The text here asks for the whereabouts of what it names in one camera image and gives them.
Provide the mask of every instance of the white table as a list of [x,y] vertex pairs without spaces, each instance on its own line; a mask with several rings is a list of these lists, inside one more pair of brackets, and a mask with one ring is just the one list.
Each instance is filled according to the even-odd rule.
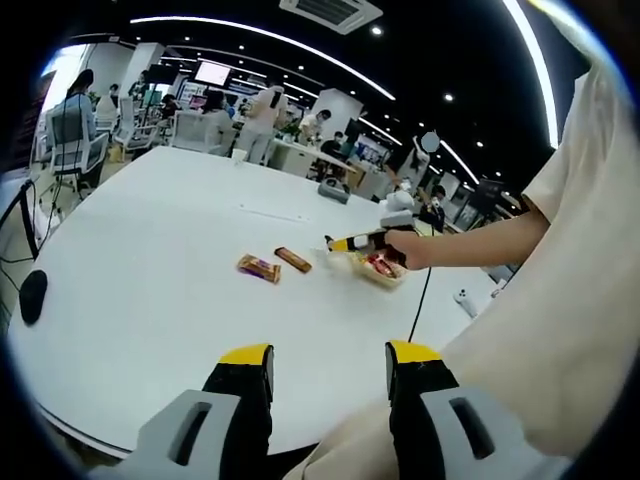
[[307,147],[299,143],[288,143],[280,139],[274,139],[271,142],[275,149],[271,155],[269,166],[276,170],[297,175],[305,178],[309,172],[311,164],[317,159],[323,160],[332,165],[344,168],[351,172],[355,170],[345,162],[338,160],[316,148]]
[[[356,278],[323,235],[378,226],[378,206],[323,198],[317,184],[252,164],[158,147],[100,186],[33,265],[49,277],[38,323],[17,307],[9,340],[44,415],[125,457],[138,429],[186,389],[201,389],[230,349],[275,346],[271,453],[317,442],[386,395],[384,344],[406,339],[426,272],[395,292]],[[244,275],[245,253],[279,262],[287,246],[313,264],[282,266],[279,285]],[[480,269],[436,269],[416,342],[442,348],[470,322],[461,288],[483,307]]]

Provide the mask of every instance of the chocolate bar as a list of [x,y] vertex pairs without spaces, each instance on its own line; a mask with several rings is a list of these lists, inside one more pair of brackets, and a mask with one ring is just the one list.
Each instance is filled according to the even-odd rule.
[[271,265],[253,255],[245,255],[238,262],[238,270],[271,283],[280,281],[280,265]]
[[309,262],[307,262],[303,258],[300,258],[298,255],[296,255],[291,250],[288,250],[285,247],[276,248],[276,250],[273,253],[274,255],[283,259],[288,264],[293,265],[302,273],[307,273],[309,270],[311,270],[311,264]]

